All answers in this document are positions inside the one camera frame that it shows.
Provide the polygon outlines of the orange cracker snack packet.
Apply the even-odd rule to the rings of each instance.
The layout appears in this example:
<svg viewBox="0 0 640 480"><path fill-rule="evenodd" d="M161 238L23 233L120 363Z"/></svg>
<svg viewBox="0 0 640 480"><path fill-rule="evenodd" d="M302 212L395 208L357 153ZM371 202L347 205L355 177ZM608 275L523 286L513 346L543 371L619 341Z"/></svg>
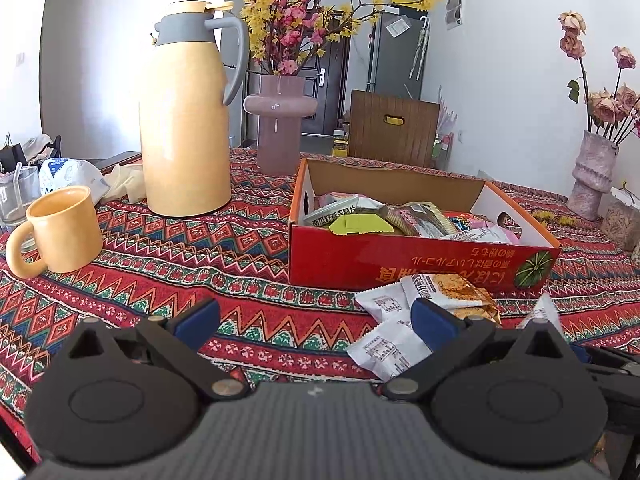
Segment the orange cracker snack packet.
<svg viewBox="0 0 640 480"><path fill-rule="evenodd" d="M431 301L457 318L477 315L498 325L500 314L495 300L459 274L413 274L399 281L409 306L417 299Z"/></svg>

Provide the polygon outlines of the white cracker snack packet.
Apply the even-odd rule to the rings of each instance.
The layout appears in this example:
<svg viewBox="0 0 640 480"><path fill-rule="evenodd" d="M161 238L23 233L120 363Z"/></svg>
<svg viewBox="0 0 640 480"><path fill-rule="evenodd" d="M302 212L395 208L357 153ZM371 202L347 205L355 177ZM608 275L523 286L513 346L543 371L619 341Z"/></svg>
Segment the white cracker snack packet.
<svg viewBox="0 0 640 480"><path fill-rule="evenodd" d="M376 325L347 349L361 368L388 382L432 354L414 332L406 294L398 282L357 292L355 302Z"/></svg>

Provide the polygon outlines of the green snack bar packet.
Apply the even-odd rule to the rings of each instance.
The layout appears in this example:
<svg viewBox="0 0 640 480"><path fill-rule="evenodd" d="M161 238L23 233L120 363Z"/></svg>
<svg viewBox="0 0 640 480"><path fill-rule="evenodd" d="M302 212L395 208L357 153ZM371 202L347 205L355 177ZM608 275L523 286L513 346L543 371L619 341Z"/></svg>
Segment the green snack bar packet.
<svg viewBox="0 0 640 480"><path fill-rule="evenodd" d="M378 214L344 214L329 225L334 235L390 234L394 227Z"/></svg>

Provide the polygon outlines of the silver biscuit snack packet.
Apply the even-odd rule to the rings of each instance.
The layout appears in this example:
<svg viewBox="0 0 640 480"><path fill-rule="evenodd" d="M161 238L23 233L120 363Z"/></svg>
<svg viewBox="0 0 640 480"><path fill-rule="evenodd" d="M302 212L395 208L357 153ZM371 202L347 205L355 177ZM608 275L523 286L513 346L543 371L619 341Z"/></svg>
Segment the silver biscuit snack packet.
<svg viewBox="0 0 640 480"><path fill-rule="evenodd" d="M314 210L310 214L306 214L302 223L304 226L314 226L315 228L323 228L334 222L337 218L345 214L353 214L358 205L358 196L352 196L336 200L326 206Z"/></svg>

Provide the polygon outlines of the red orange cardboard box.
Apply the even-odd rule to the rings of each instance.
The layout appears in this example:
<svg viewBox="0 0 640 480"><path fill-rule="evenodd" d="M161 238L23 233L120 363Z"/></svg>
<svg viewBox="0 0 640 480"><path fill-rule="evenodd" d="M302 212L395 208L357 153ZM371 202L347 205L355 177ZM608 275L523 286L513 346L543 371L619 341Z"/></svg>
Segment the red orange cardboard box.
<svg viewBox="0 0 640 480"><path fill-rule="evenodd" d="M329 192L362 194L383 204L425 200L448 212L470 212L521 229L515 244L430 240L401 234L337 235L307 226L306 214ZM288 277L294 285L363 290L417 273L457 273L490 292L536 292L547 281L560 242L497 185L416 167L349 166L302 159L288 224Z"/></svg>

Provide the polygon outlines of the clear cereal container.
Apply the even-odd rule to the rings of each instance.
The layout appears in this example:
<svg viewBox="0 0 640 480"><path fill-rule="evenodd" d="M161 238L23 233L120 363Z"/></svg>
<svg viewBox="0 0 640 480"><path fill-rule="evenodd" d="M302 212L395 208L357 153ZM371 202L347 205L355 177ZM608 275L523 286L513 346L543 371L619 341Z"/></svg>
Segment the clear cereal container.
<svg viewBox="0 0 640 480"><path fill-rule="evenodd" d="M601 230L618 248L632 252L639 243L639 196L624 186L611 188L611 196Z"/></svg>

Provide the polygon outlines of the fallen yellow petals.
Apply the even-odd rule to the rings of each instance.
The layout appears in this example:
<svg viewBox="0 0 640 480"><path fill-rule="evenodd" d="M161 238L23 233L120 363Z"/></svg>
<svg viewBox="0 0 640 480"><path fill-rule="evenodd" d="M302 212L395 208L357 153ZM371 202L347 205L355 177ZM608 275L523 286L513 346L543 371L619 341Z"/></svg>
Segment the fallen yellow petals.
<svg viewBox="0 0 640 480"><path fill-rule="evenodd" d="M549 224L557 224L558 226L570 226L574 228L578 225L577 220L572 216L566 214L556 214L553 211L537 210L532 213L532 216L543 226Z"/></svg>

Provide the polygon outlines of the yellow ceramic mug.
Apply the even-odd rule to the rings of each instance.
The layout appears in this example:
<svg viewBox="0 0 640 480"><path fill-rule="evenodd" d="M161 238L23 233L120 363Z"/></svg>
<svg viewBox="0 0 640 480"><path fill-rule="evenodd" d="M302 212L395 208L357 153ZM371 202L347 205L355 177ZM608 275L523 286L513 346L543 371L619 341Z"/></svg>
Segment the yellow ceramic mug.
<svg viewBox="0 0 640 480"><path fill-rule="evenodd" d="M21 246L31 236L39 258L27 262ZM103 237L91 191L85 185L46 194L26 210L26 220L6 242L6 262L18 278L34 278L45 270L76 271L94 260L103 247Z"/></svg>

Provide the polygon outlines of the textured lilac vase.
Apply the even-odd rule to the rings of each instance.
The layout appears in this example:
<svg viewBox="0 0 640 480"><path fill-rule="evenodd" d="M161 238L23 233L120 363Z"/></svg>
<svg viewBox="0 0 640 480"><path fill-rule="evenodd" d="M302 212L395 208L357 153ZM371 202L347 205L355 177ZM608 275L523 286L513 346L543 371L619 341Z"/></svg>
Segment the textured lilac vase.
<svg viewBox="0 0 640 480"><path fill-rule="evenodd" d="M602 196L612 188L619 152L620 148L605 136L584 131L572 171L575 182L567 200L567 207L574 214L589 221L598 218Z"/></svg>

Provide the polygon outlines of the white blue plastic bag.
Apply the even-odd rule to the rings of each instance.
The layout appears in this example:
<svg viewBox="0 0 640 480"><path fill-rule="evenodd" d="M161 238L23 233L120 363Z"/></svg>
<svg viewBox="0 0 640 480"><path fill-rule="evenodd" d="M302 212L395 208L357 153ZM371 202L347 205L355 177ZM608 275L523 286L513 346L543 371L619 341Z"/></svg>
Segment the white blue plastic bag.
<svg viewBox="0 0 640 480"><path fill-rule="evenodd" d="M42 162L39 169L41 195L74 185L90 188L94 204L99 203L110 190L101 171L91 162L64 157L52 157Z"/></svg>

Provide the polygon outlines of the pink glass vase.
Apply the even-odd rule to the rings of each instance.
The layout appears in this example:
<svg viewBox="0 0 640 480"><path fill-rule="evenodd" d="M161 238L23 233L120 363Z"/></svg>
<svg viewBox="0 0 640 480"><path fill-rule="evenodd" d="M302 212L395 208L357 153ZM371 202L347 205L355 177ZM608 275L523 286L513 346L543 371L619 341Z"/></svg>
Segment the pink glass vase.
<svg viewBox="0 0 640 480"><path fill-rule="evenodd" d="M244 99L244 110L257 117L257 165L264 174L295 174L300 159L302 122L314 116L318 102L305 94L299 76L260 75L258 91Z"/></svg>

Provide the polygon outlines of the yellow thermos jug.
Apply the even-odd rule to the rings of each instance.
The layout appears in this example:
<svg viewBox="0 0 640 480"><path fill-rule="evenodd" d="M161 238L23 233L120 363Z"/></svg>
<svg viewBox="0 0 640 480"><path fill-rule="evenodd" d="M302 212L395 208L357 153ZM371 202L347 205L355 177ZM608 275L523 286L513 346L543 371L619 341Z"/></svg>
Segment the yellow thermos jug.
<svg viewBox="0 0 640 480"><path fill-rule="evenodd" d="M140 101L146 202L162 217L191 218L231 198L228 106L250 60L248 32L230 4L175 2L155 24Z"/></svg>

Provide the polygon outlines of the grey refrigerator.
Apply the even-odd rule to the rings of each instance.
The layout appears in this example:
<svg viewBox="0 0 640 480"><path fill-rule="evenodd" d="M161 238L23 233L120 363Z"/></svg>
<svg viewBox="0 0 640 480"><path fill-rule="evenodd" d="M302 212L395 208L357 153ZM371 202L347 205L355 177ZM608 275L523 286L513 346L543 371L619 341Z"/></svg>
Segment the grey refrigerator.
<svg viewBox="0 0 640 480"><path fill-rule="evenodd" d="M373 25L367 90L420 100L430 41L430 14L410 6L384 6Z"/></svg>

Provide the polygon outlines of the dark brown entry door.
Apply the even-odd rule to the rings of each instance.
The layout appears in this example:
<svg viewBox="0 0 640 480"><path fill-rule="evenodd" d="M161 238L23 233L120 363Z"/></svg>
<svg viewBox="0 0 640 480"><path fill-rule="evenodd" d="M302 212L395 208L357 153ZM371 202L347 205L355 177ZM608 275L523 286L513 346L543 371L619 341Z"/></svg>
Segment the dark brown entry door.
<svg viewBox="0 0 640 480"><path fill-rule="evenodd" d="M348 69L350 39L330 42L326 53L305 63L299 75L305 79L304 95L318 103L316 114L303 119L303 133L330 136L341 117Z"/></svg>

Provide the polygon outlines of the pink yellow blossom branches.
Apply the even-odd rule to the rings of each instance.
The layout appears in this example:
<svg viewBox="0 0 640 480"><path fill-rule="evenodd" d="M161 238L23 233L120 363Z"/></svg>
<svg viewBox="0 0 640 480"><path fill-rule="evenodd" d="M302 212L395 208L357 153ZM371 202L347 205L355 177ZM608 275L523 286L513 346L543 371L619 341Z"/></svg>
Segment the pink yellow blossom branches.
<svg viewBox="0 0 640 480"><path fill-rule="evenodd" d="M296 76L331 44L375 24L390 0L242 0L248 30L250 72Z"/></svg>

